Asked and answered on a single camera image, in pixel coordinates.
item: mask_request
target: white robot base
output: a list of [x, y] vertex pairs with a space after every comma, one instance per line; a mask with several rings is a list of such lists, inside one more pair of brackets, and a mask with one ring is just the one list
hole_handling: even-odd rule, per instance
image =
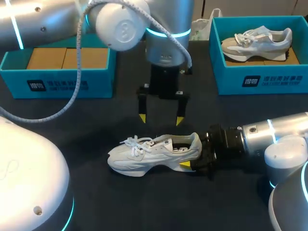
[[67, 163], [46, 138], [0, 116], [0, 231], [68, 231]]

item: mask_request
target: blue storage box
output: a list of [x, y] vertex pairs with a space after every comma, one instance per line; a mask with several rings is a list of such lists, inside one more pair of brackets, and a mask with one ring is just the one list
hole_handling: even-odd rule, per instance
[[[221, 41], [260, 26], [276, 31], [291, 28], [292, 48], [300, 65], [227, 66]], [[214, 18], [209, 43], [221, 95], [308, 92], [308, 24], [302, 16]]]
[[[106, 48], [96, 35], [83, 35], [83, 48]], [[76, 48], [76, 37], [48, 44], [49, 48]], [[15, 99], [71, 98], [76, 85], [76, 69], [26, 69], [33, 49], [7, 52], [0, 75]], [[108, 49], [105, 69], [82, 69], [78, 98], [111, 98], [116, 52]]]

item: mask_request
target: shoe sole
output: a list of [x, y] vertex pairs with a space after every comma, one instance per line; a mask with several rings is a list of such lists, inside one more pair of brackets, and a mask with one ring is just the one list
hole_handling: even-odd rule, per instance
[[[174, 171], [178, 171], [178, 172], [194, 172], [192, 170], [189, 170], [189, 169], [181, 167], [178, 163], [160, 163], [160, 164], [157, 164], [156, 166], [158, 166], [158, 165], [167, 166], [170, 169], [172, 169]], [[114, 171], [116, 171], [116, 172], [118, 172], [118, 173], [120, 173], [122, 175], [125, 175], [125, 176], [129, 176], [129, 177], [143, 177], [153, 167], [154, 166], [143, 167], [142, 171], [120, 171], [120, 170], [117, 170], [117, 169], [115, 169], [113, 167], [110, 167], [110, 168], [112, 168], [112, 170], [114, 170]]]
[[249, 58], [253, 56], [261, 56], [263, 58], [266, 58], [268, 60], [273, 60], [273, 61], [285, 61], [286, 60], [286, 55], [284, 53], [273, 53], [273, 52], [260, 52], [258, 54], [251, 54], [251, 55], [233, 55], [233, 54], [228, 54], [223, 52], [226, 56], [229, 58], [239, 61], [239, 62], [246, 62]]

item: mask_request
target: white sneaker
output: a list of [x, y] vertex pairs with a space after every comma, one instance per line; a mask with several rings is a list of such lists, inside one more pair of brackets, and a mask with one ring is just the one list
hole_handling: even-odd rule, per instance
[[109, 166], [116, 172], [131, 177], [142, 177], [156, 165], [175, 171], [189, 171], [179, 163], [201, 155], [202, 144], [197, 133], [190, 136], [163, 135], [155, 139], [128, 138], [108, 154]]
[[286, 60], [285, 53], [291, 47], [291, 43], [292, 30], [290, 28], [284, 31], [272, 31], [261, 26], [243, 34], [235, 34], [234, 38], [223, 40], [221, 48], [226, 56], [240, 62], [245, 62], [252, 56], [284, 61]]

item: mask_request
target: cable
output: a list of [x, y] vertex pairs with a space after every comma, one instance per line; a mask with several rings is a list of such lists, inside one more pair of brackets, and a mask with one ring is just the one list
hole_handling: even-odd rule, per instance
[[52, 119], [55, 119], [57, 117], [59, 117], [60, 115], [62, 115], [64, 112], [66, 112], [74, 103], [78, 92], [79, 92], [79, 88], [80, 88], [80, 81], [81, 81], [81, 34], [82, 34], [82, 25], [83, 22], [85, 20], [86, 15], [89, 13], [89, 11], [102, 3], [118, 3], [118, 4], [122, 4], [124, 6], [127, 6], [129, 8], [131, 8], [132, 10], [134, 10], [135, 12], [138, 12], [139, 14], [141, 14], [143, 17], [145, 17], [146, 19], [148, 19], [157, 29], [159, 29], [160, 31], [162, 31], [179, 49], [180, 51], [183, 52], [183, 54], [185, 55], [186, 59], [187, 59], [187, 66], [189, 69], [191, 69], [192, 67], [192, 58], [189, 55], [188, 51], [174, 38], [172, 37], [172, 35], [162, 26], [160, 25], [155, 19], [153, 19], [147, 12], [145, 12], [143, 9], [139, 8], [138, 6], [136, 6], [134, 3], [129, 2], [128, 0], [94, 0], [92, 2], [90, 2], [86, 9], [84, 10], [84, 12], [82, 13], [80, 19], [79, 19], [79, 23], [77, 26], [77, 39], [76, 39], [76, 50], [77, 50], [77, 80], [76, 80], [76, 87], [75, 90], [73, 92], [73, 95], [71, 97], [71, 99], [69, 100], [69, 102], [65, 105], [65, 107], [63, 109], [61, 109], [59, 112], [43, 118], [43, 119], [24, 119], [24, 118], [20, 118], [18, 116], [15, 116], [9, 112], [7, 112], [5, 109], [3, 109], [2, 107], [0, 107], [0, 115], [3, 114], [5, 117], [7, 117], [8, 119], [14, 120], [14, 121], [18, 121], [18, 122], [24, 122], [24, 123], [42, 123], [42, 122], [47, 122], [50, 121]]

